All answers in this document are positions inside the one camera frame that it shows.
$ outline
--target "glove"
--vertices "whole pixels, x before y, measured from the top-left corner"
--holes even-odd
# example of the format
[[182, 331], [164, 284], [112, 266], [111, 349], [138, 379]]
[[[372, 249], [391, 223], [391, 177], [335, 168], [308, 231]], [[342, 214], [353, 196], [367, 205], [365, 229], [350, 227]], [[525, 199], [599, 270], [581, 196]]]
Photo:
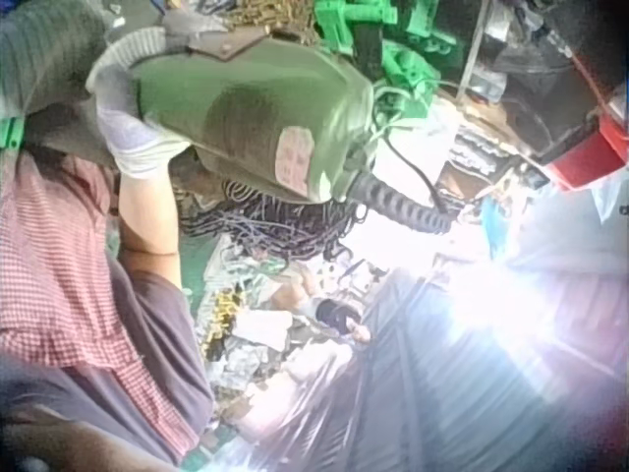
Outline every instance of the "glove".
[[93, 92], [98, 128], [123, 174], [150, 179], [190, 145], [182, 137], [140, 119], [137, 84], [122, 66], [115, 64], [99, 71]]

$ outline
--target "sticker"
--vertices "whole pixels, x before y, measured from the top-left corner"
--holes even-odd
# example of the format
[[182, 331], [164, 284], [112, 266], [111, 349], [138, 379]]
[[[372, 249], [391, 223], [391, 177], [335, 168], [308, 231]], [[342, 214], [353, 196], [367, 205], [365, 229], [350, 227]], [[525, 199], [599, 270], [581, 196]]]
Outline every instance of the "sticker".
[[282, 130], [275, 153], [275, 178], [284, 187], [308, 196], [308, 169], [315, 150], [311, 130], [289, 126]]

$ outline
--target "forearm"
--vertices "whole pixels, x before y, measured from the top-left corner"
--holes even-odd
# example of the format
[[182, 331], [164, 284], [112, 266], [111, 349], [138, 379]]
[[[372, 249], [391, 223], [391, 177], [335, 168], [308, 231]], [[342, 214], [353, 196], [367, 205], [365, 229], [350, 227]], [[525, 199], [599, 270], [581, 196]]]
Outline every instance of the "forearm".
[[150, 179], [122, 175], [119, 201], [121, 262], [181, 285], [177, 207], [167, 167]]

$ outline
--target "black cable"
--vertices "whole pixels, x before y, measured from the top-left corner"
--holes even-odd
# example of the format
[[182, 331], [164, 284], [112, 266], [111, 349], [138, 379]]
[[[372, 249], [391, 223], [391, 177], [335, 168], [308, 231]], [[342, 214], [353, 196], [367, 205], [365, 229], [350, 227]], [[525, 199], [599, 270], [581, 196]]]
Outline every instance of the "black cable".
[[420, 169], [417, 165], [415, 165], [413, 162], [411, 162], [409, 159], [407, 159], [391, 142], [391, 140], [389, 139], [389, 133], [390, 130], [385, 132], [384, 135], [382, 136], [382, 138], [384, 139], [384, 142], [386, 143], [387, 146], [389, 146], [389, 148], [391, 149], [391, 151], [393, 151], [393, 153], [399, 157], [400, 159], [402, 159], [402, 162], [404, 162], [406, 165], [408, 165], [411, 169], [413, 169], [413, 171], [415, 171], [415, 173], [417, 175], [420, 176], [420, 178], [424, 181], [424, 183], [426, 184], [426, 186], [429, 188], [430, 191], [430, 196], [432, 197], [432, 200], [434, 201], [434, 205], [437, 207], [437, 209], [439, 210], [439, 212], [441, 213], [447, 213], [447, 209], [445, 207], [445, 205], [443, 204], [443, 201], [441, 200], [441, 197], [439, 196], [438, 191], [436, 190], [436, 188], [434, 187], [434, 185], [432, 184], [432, 182], [430, 181], [430, 179], [428, 178], [428, 176], [424, 173], [424, 171], [422, 171], [422, 169]]

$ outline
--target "checkered cloth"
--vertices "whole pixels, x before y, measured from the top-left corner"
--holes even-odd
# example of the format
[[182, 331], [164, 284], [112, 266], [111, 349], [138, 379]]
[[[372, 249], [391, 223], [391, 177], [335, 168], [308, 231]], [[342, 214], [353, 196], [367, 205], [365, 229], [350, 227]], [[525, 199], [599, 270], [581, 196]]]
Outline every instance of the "checkered cloth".
[[67, 157], [44, 179], [22, 152], [0, 189], [0, 350], [48, 367], [111, 372], [177, 455], [198, 437], [159, 389], [116, 311], [105, 254], [111, 179]]

